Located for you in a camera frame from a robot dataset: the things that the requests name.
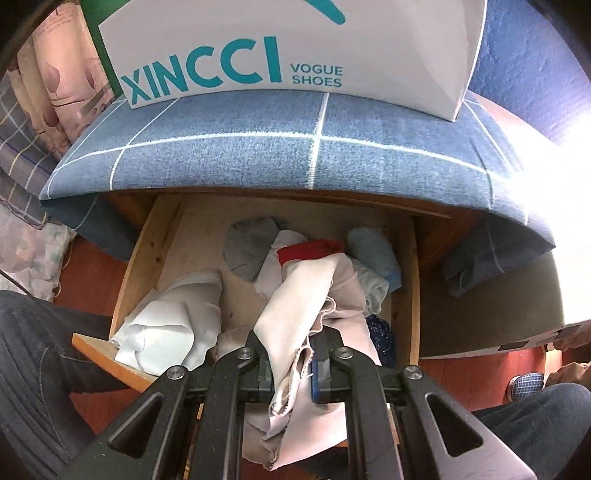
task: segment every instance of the hand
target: hand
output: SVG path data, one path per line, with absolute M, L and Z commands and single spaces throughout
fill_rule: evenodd
M 586 322 L 579 327 L 573 335 L 555 340 L 554 348 L 565 351 L 568 348 L 577 348 L 586 343 L 591 343 L 591 322 Z
M 571 363 L 561 367 L 557 372 L 550 374 L 546 381 L 546 387 L 551 387 L 558 383 L 578 383 L 583 384 L 591 390 L 591 378 L 585 374 L 590 364 Z

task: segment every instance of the metal screw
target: metal screw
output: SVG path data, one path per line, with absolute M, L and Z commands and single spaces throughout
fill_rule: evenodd
M 404 376 L 410 380 L 418 380 L 423 377 L 423 370 L 416 365 L 409 365 L 404 367 Z
M 240 360 L 250 360 L 252 357 L 252 350 L 246 346 L 243 346 L 242 348 L 238 349 L 236 356 Z
M 348 346 L 340 346 L 335 349 L 335 355 L 342 360 L 348 360 L 353 357 L 353 350 Z
M 166 376 L 169 377 L 170 380 L 180 380 L 184 377 L 184 368 L 180 366 L 170 367 L 166 370 Z

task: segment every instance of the jeans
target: jeans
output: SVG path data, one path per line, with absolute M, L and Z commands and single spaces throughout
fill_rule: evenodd
M 71 392 L 127 388 L 72 347 L 73 332 L 107 339 L 110 325 L 105 316 L 0 291 L 0 427 L 35 478 L 55 478 L 95 438 Z
M 106 339 L 110 323 L 108 317 L 0 291 L 0 426 L 40 480 L 55 478 L 95 438 L 70 392 L 126 388 L 70 344 L 73 332 Z M 550 480 L 591 426 L 591 393 L 559 384 L 475 415 L 539 480 Z M 300 465 L 323 478 L 348 479 L 346 449 L 329 449 Z

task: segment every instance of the knee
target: knee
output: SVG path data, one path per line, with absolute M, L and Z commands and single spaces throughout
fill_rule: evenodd
M 0 351 L 11 349 L 20 341 L 29 315 L 25 314 L 31 300 L 20 293 L 0 290 Z
M 543 390 L 548 399 L 565 411 L 591 422 L 591 391 L 576 383 L 559 383 Z

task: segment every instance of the red cloth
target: red cloth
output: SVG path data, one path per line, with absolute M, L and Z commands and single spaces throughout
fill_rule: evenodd
M 290 245 L 277 251 L 279 263 L 283 266 L 289 260 L 316 260 L 332 254 L 344 253 L 345 244 L 336 240 L 312 240 Z

